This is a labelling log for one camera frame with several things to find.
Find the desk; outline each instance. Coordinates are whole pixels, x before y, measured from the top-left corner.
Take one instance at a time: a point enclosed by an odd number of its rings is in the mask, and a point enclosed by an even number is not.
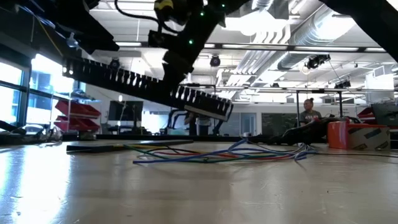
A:
[[[132,164],[136,153],[0,149],[0,223],[396,223],[398,159]],[[227,143],[176,146],[216,150]]]

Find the black screen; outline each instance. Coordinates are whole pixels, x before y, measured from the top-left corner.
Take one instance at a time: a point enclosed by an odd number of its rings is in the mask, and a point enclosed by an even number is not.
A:
[[[110,121],[134,121],[134,115],[137,116],[137,121],[141,121],[143,101],[111,101],[109,105],[108,120]]]
[[[372,104],[373,115],[377,124],[398,126],[398,106],[385,104]]]

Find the woman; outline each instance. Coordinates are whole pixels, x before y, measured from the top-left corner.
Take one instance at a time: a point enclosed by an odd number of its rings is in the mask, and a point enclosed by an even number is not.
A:
[[[300,125],[304,126],[311,122],[313,119],[321,119],[321,113],[315,111],[312,109],[313,108],[313,98],[311,99],[306,99],[304,101],[304,109],[305,111],[300,113]]]

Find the security camera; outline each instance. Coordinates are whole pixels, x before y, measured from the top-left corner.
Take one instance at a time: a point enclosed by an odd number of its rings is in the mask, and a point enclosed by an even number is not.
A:
[[[120,61],[118,58],[112,58],[111,63],[109,64],[109,66],[113,69],[119,69],[120,67]]]
[[[221,60],[218,55],[213,55],[210,60],[210,66],[212,67],[219,67],[221,64]]]
[[[308,62],[304,66],[308,69],[316,69],[330,59],[330,55],[312,55],[308,58]]]

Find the orange container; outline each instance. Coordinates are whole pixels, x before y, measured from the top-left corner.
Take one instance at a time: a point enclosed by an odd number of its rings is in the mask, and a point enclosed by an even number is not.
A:
[[[390,129],[385,125],[330,122],[328,143],[337,149],[390,150]]]

